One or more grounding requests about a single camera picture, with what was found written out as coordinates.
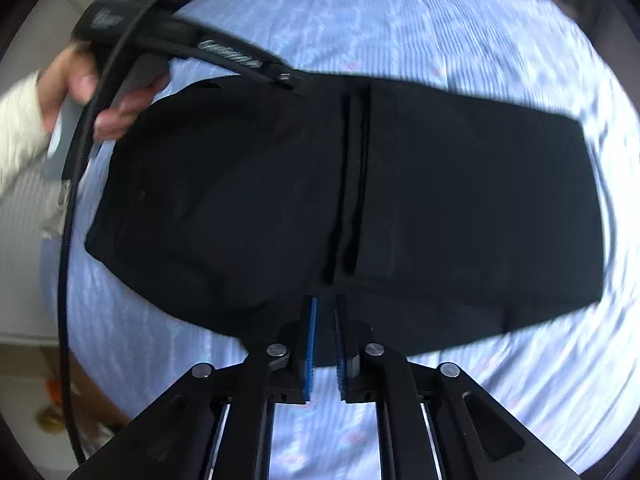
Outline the person's left hand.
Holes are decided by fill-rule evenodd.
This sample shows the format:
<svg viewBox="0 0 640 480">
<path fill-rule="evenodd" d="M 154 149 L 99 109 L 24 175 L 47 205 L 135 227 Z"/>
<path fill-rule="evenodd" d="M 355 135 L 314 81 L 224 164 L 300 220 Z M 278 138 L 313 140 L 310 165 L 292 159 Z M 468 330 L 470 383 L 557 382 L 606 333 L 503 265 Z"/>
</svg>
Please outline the person's left hand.
<svg viewBox="0 0 640 480">
<path fill-rule="evenodd" d="M 96 116 L 93 137 L 98 141 L 121 139 L 137 117 L 169 82 L 168 70 L 146 87 L 129 92 L 117 105 Z M 50 136 L 65 99 L 70 96 L 87 105 L 98 88 L 99 76 L 93 55 L 84 47 L 70 44 L 38 76 L 37 96 L 43 129 Z"/>
</svg>

